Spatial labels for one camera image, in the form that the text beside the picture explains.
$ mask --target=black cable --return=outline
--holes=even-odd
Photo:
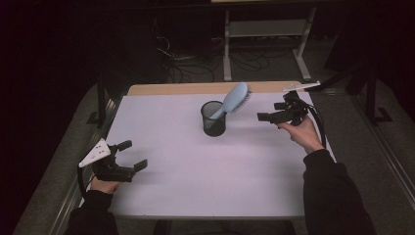
[[[77,178],[78,178],[78,186],[79,186],[79,191],[80,194],[82,195],[82,198],[86,198],[86,189],[85,186],[83,185],[83,175],[82,175],[82,168],[79,167],[79,165],[76,166],[77,167]]]

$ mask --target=wire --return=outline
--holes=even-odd
[[[86,184],[85,190],[88,188],[88,186],[91,184],[92,180],[95,178],[95,174],[91,177],[91,179]]]

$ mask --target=dark background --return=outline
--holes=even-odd
[[[95,7],[93,1],[88,3],[87,7]],[[147,1],[117,3],[142,6]],[[81,11],[85,6],[73,1],[6,0],[1,4],[0,76],[6,107],[1,123],[6,131],[0,165],[6,185],[1,194],[0,233],[10,234],[79,101],[97,77],[103,77],[113,98],[134,83],[165,82],[168,60],[156,50],[156,34],[160,32],[154,29],[155,19],[158,30],[177,50],[208,55],[210,38],[223,31],[218,26],[222,25],[223,13],[108,15]],[[112,1],[95,4],[114,6]],[[250,15],[258,16],[267,18],[269,14]],[[411,93],[415,87],[413,16],[409,3],[376,8],[325,6],[318,10],[312,35],[339,35],[328,69],[345,70],[365,56],[376,59],[376,75],[392,88],[401,106],[415,119]],[[195,30],[195,38],[183,37],[182,31],[189,27]]]

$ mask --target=floor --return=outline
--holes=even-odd
[[[334,41],[335,39],[309,40],[303,57],[314,81],[323,82],[336,74],[324,70],[325,60]],[[258,47],[254,50],[246,48],[244,43],[238,42],[232,47],[234,81],[302,81],[291,54],[291,48],[296,45],[295,38],[255,42]],[[261,50],[261,45],[264,44],[268,48],[271,46],[272,50]],[[185,59],[188,55],[183,55],[182,60],[176,60],[171,65],[168,82],[221,82],[221,54],[218,51],[214,53],[216,55],[208,59]],[[399,174],[393,170],[390,156],[397,160],[394,163],[401,164],[409,179],[415,179],[415,163],[412,158],[415,156],[415,146],[412,144],[415,140],[415,125],[399,107],[391,90],[378,82],[377,107],[385,108],[393,121],[381,122],[374,127],[361,112],[365,90],[359,96],[347,95],[346,83],[347,79],[344,79],[323,92],[310,94],[314,105],[323,114],[327,136],[336,159],[346,164],[379,235],[414,234],[415,212],[408,200],[411,195],[404,190],[405,185],[400,183],[402,180],[397,180]],[[97,111],[97,103],[96,86],[93,86],[74,113],[15,234],[61,234],[65,230],[68,222],[66,215],[79,200],[76,193],[70,193],[75,192],[77,187],[74,166],[94,142],[97,133],[105,132],[105,128],[97,129],[96,124],[87,123],[91,113]],[[44,204],[45,198],[48,198],[48,204]],[[150,235],[156,223],[152,219],[124,217],[118,217],[116,221],[120,234]],[[296,219],[293,223],[298,235],[307,234],[303,219]]]

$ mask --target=person's arm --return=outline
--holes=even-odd
[[[113,192],[119,184],[119,182],[107,182],[94,177],[84,203],[70,213],[65,235],[118,234],[115,217],[108,212],[108,208],[113,199]]]
[[[314,124],[305,117],[299,126],[279,123],[293,141],[304,147],[306,171],[303,175],[305,223],[310,235],[372,235],[372,220],[344,164],[333,161],[323,148]]]

